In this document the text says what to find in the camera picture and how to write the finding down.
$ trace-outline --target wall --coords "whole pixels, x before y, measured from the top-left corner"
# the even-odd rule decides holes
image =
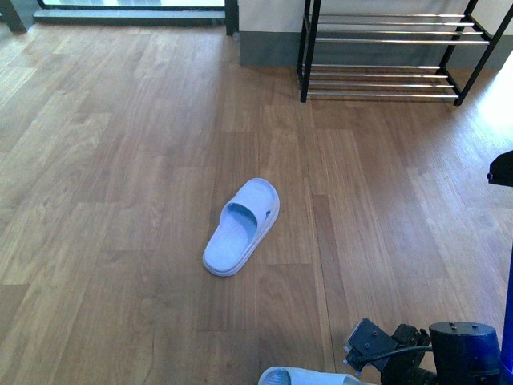
[[[480,0],[474,16],[485,28],[494,33],[503,16],[511,6],[511,0]],[[239,0],[240,7],[240,63],[242,65],[293,65],[297,60],[297,48],[299,46],[299,34],[301,33],[302,13],[304,9],[304,0]],[[321,12],[324,13],[403,13],[403,14],[461,14],[467,5],[465,0],[323,0]],[[496,48],[494,55],[489,61],[489,67],[501,67],[507,56],[513,49],[513,25],[510,25],[501,43]],[[316,48],[318,63],[334,63],[335,57],[340,57],[341,52],[335,51],[341,48],[329,47]],[[385,53],[393,51],[393,54],[385,60],[404,59],[411,63],[411,59],[418,60],[419,63],[432,65],[438,63],[442,52],[441,47],[422,46],[409,50],[406,47],[387,46],[374,47],[372,57],[362,58],[362,49],[360,47],[347,47],[348,51],[344,56],[355,63],[363,63],[367,59],[372,59],[376,63],[376,58],[385,58]],[[468,67],[472,63],[469,57],[468,49],[456,55],[452,63],[457,63],[456,67]],[[471,52],[479,58],[482,50]],[[433,63],[423,62],[424,58],[430,58]],[[402,65],[404,63],[385,63],[386,65]]]

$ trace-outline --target cable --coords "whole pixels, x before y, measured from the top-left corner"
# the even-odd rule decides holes
[[[405,347],[404,349],[397,349],[396,351],[388,351],[386,353],[381,353],[380,355],[371,355],[369,357],[357,357],[352,359],[351,361],[357,365],[366,365],[367,363],[372,363],[373,361],[379,361],[380,359],[388,359],[389,357],[393,357],[395,355],[406,355],[408,353],[419,352],[419,351],[433,351],[431,346],[413,346],[413,347]]]

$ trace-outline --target floor plank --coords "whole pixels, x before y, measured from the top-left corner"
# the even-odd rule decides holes
[[[294,68],[238,54],[222,26],[0,25],[0,383],[353,374],[364,317],[501,336],[513,190],[486,174],[513,148],[513,67],[461,107],[300,103]],[[253,177],[281,213],[216,277],[204,248]]]
[[[28,285],[0,285],[0,303],[2,312],[0,313],[0,344],[6,337],[10,329],[18,308],[22,305],[25,294],[28,291]]]
[[[52,383],[91,279],[112,209],[78,205],[45,248],[52,256],[31,280],[0,345],[2,383]]]

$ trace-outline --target metal shoe rack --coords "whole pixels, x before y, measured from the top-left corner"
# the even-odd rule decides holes
[[[313,6],[311,0],[305,0],[297,60],[301,102],[341,97],[432,98],[454,99],[454,105],[461,105],[513,18],[511,5],[498,30],[491,35],[472,16],[477,2],[470,0],[463,14],[321,14],[321,0],[313,0]],[[328,37],[318,35],[320,24],[333,28],[326,31],[331,32]],[[446,51],[438,66],[321,65],[313,64],[316,43],[436,44],[446,46]],[[456,46],[486,46],[463,88],[446,67]]]

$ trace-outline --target slide sandal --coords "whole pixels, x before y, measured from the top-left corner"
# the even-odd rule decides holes
[[[299,367],[270,367],[258,385],[370,385],[352,375],[307,371]]]
[[[266,180],[255,178],[223,207],[219,225],[203,254],[212,274],[228,277],[239,271],[278,218],[280,198]]]

